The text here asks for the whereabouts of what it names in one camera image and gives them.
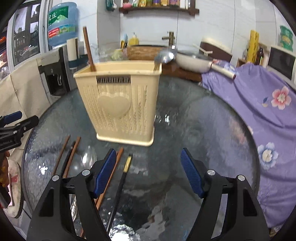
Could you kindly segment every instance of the yellow soap dispenser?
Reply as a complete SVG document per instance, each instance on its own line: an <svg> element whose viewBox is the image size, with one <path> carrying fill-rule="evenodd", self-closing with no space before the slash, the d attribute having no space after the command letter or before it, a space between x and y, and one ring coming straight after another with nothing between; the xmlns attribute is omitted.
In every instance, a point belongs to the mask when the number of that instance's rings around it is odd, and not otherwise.
<svg viewBox="0 0 296 241"><path fill-rule="evenodd" d="M137 38L137 36L135 35L135 33L133 33L133 37L128 41L128 45L129 46L139 45L139 39Z"/></svg>

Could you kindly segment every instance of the frying pan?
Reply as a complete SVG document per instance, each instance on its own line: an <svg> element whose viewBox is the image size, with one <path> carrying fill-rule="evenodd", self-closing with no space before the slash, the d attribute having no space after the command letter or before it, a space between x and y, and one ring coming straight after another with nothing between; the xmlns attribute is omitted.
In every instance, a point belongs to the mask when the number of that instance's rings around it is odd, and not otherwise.
<svg viewBox="0 0 296 241"><path fill-rule="evenodd" d="M227 76L232 80L234 80L236 77L235 73L214 64L211 57L205 56L203 54L192 52L177 52L176 62L182 69L185 70L197 73L206 73L210 69L212 69Z"/></svg>

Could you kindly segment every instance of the yellow roll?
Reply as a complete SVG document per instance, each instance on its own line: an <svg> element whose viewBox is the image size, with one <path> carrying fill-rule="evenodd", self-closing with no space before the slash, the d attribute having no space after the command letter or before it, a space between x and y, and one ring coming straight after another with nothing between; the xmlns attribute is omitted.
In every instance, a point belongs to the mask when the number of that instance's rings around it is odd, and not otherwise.
<svg viewBox="0 0 296 241"><path fill-rule="evenodd" d="M259 33L256 32L255 30L251 30L250 44L249 44L249 50L247 54L247 62L255 63L258 45L259 45Z"/></svg>

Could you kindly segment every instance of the blue water bottle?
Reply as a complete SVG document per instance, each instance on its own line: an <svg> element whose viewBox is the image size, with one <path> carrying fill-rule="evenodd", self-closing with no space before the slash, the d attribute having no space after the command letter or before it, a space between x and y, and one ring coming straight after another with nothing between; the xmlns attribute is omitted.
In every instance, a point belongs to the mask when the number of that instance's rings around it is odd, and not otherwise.
<svg viewBox="0 0 296 241"><path fill-rule="evenodd" d="M76 3L65 2L51 8L48 12L48 44L55 47L77 37L77 21Z"/></svg>

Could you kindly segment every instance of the beige plastic basket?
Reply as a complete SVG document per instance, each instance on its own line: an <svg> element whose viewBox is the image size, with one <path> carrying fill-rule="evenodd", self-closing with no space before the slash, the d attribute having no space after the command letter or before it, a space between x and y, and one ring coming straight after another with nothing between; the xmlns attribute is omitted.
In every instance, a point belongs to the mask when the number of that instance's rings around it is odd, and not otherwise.
<svg viewBox="0 0 296 241"><path fill-rule="evenodd" d="M97 63L74 74L89 118L103 141L150 146L161 65L153 61Z"/></svg>

